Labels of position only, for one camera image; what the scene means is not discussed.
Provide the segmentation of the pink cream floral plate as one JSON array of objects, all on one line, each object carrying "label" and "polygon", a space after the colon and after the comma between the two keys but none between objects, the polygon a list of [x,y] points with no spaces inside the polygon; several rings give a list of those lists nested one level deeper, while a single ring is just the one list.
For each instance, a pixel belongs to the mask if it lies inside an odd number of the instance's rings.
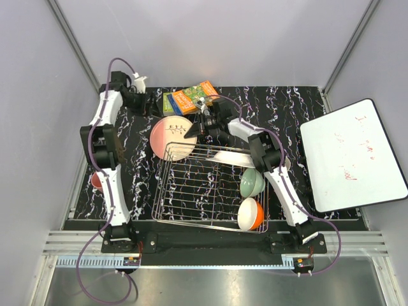
[{"label": "pink cream floral plate", "polygon": [[181,116],[161,119],[150,133],[150,147],[153,153],[165,161],[180,161],[195,148],[197,137],[184,138],[193,123]]}]

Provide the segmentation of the white paper plate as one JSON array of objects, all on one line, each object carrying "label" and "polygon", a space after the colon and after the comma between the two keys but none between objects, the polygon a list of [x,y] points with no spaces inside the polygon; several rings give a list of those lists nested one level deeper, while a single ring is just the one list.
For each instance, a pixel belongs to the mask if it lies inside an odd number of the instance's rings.
[{"label": "white paper plate", "polygon": [[217,163],[228,164],[232,166],[241,166],[244,168],[255,168],[251,155],[239,153],[239,152],[220,150],[220,151],[217,151],[214,157],[210,157],[207,160],[214,161]]}]

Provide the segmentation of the pale green ceramic bowl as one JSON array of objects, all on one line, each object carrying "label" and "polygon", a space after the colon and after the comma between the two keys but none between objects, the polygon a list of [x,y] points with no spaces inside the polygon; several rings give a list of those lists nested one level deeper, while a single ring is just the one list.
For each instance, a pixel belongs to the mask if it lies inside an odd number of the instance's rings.
[{"label": "pale green ceramic bowl", "polygon": [[240,194],[243,198],[255,197],[265,190],[265,180],[254,168],[247,168],[240,179]]}]

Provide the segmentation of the orange bowl white inside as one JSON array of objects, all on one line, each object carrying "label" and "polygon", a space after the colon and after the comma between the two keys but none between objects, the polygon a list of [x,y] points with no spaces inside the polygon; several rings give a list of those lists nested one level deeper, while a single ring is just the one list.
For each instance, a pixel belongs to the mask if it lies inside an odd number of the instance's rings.
[{"label": "orange bowl white inside", "polygon": [[264,211],[261,204],[254,198],[245,199],[237,215],[238,227],[243,231],[252,231],[257,229],[264,219]]}]

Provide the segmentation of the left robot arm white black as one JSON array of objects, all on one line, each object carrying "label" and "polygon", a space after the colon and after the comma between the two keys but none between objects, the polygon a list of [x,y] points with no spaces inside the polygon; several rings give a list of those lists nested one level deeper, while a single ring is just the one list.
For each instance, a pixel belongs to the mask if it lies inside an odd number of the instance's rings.
[{"label": "left robot arm white black", "polygon": [[107,225],[105,239],[123,252],[137,246],[138,237],[131,225],[121,180],[124,147],[120,142],[115,121],[121,108],[135,115],[147,115],[147,77],[134,72],[131,76],[113,71],[99,89],[99,105],[90,123],[80,128],[80,138],[87,162],[93,166],[105,198]]}]

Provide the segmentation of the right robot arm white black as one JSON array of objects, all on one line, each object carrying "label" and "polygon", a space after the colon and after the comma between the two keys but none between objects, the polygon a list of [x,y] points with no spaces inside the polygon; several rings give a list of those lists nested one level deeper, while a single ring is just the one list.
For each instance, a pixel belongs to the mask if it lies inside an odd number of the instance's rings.
[{"label": "right robot arm white black", "polygon": [[229,101],[230,98],[216,94],[195,99],[193,105],[198,110],[198,121],[185,137],[206,136],[211,130],[218,129],[247,142],[255,169],[272,185],[284,209],[291,233],[290,247],[295,252],[305,252],[319,233],[291,183],[279,137],[265,128],[250,124],[241,115],[234,116]]}]

